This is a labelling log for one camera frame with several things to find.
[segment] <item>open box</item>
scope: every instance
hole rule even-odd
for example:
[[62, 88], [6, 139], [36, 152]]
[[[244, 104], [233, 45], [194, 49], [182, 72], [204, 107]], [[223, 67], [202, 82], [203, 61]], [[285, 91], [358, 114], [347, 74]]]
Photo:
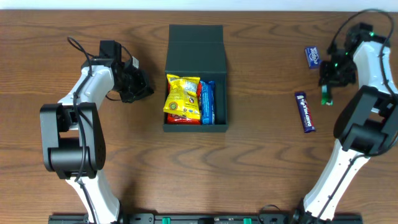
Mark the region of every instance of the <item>open box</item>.
[[[165, 74], [180, 77], [200, 77], [202, 81], [215, 81], [215, 124], [167, 124], [165, 132], [226, 132], [228, 129], [226, 106], [226, 57], [223, 26], [170, 25], [169, 49]], [[165, 101], [168, 95], [167, 79]]]

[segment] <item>white wall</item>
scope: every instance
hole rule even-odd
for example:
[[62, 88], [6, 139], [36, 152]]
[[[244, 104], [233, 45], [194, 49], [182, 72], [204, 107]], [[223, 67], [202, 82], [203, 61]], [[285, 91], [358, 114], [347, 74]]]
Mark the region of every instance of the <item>white wall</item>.
[[398, 11], [398, 0], [0, 0], [0, 9], [194, 11]]

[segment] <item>blue package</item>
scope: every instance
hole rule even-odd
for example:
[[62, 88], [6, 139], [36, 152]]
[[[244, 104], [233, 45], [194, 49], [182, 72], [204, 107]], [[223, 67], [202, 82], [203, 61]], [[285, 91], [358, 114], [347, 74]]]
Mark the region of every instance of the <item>blue package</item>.
[[308, 67], [310, 67], [310, 69], [318, 68], [319, 64], [321, 64], [321, 57], [319, 56], [317, 47], [306, 47], [305, 56], [307, 57]]
[[201, 83], [201, 123], [214, 124], [214, 81]]
[[296, 98], [298, 111], [300, 112], [301, 122], [303, 124], [304, 133], [310, 133], [315, 131], [315, 127], [312, 122], [310, 108], [307, 103], [307, 96], [304, 92], [294, 93]]

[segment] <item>black mounting base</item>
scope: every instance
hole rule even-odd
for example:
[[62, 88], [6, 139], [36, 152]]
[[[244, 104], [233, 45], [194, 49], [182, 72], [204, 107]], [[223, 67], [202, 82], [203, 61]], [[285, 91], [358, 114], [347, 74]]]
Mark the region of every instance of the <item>black mounting base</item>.
[[[120, 224], [291, 224], [289, 213], [257, 215], [154, 215], [140, 213], [128, 215], [129, 223]], [[88, 223], [88, 215], [51, 215], [49, 224]], [[336, 215], [332, 222], [319, 224], [363, 224], [360, 215]]]

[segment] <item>wooden table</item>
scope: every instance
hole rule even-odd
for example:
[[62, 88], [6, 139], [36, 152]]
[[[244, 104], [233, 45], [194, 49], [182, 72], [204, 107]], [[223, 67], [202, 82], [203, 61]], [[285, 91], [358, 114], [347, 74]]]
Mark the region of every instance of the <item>wooden table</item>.
[[[333, 90], [321, 106], [318, 71], [304, 47], [323, 59], [340, 12], [0, 12], [0, 220], [45, 223], [52, 213], [83, 213], [75, 191], [45, 170], [39, 109], [66, 95], [84, 56], [73, 36], [97, 54], [114, 39], [140, 60], [155, 93], [133, 104], [104, 100], [99, 116], [107, 147], [105, 173], [128, 212], [256, 213], [265, 204], [292, 210], [318, 180], [332, 152], [333, 126], [358, 85]], [[379, 15], [376, 32], [389, 24]], [[227, 133], [164, 133], [164, 68], [169, 24], [223, 24], [228, 58]], [[391, 67], [398, 81], [398, 34]], [[304, 134], [294, 92], [308, 95], [317, 131]], [[398, 219], [398, 148], [371, 159], [348, 187], [338, 212], [365, 223]]]

